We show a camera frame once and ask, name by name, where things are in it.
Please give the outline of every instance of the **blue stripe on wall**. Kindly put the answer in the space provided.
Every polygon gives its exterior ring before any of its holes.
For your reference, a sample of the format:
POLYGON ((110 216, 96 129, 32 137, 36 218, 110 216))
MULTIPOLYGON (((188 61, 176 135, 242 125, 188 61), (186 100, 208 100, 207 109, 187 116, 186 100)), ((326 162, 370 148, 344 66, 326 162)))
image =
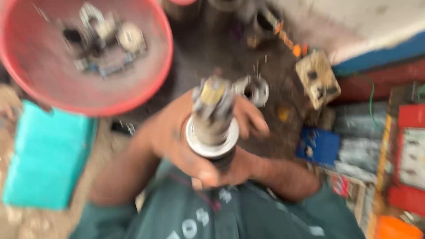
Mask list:
POLYGON ((332 69, 335 75, 344 76, 422 54, 425 54, 425 32, 418 33, 394 48, 365 53, 335 65, 332 69))

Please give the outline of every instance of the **green shirt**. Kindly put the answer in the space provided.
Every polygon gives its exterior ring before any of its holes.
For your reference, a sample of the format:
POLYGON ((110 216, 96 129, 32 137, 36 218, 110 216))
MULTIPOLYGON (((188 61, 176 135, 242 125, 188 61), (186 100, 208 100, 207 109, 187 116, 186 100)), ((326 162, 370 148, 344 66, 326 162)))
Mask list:
POLYGON ((344 198, 325 185, 294 204, 254 182, 194 191, 189 176, 165 167, 148 187, 139 213, 134 204, 88 203, 70 239, 365 238, 344 198))

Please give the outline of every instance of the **man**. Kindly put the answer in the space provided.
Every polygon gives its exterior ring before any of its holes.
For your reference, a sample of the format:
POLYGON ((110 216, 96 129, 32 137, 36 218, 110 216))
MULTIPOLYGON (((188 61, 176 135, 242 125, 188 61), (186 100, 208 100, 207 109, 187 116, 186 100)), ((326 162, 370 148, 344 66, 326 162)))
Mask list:
MULTIPOLYGON (((364 238, 344 199, 296 163, 236 148, 219 173, 187 146, 191 110, 188 92, 141 126, 95 180, 70 239, 364 238)), ((242 138, 268 135, 246 99, 235 97, 234 116, 242 138)))

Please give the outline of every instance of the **white wall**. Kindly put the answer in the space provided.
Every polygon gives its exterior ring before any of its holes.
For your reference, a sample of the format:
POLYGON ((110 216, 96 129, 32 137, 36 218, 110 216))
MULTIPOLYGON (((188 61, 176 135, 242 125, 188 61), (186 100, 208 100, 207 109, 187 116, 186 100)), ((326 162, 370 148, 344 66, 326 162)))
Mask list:
POLYGON ((425 30, 425 0, 270 0, 296 41, 324 49, 333 65, 391 48, 425 30))

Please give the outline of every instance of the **orange container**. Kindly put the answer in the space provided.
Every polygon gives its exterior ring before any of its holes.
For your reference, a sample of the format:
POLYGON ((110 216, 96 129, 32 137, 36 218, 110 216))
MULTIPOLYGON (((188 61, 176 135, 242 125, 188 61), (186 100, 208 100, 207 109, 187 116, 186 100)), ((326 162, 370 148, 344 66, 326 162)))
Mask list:
POLYGON ((380 216, 376 239, 422 239, 423 233, 417 227, 393 216, 380 216))

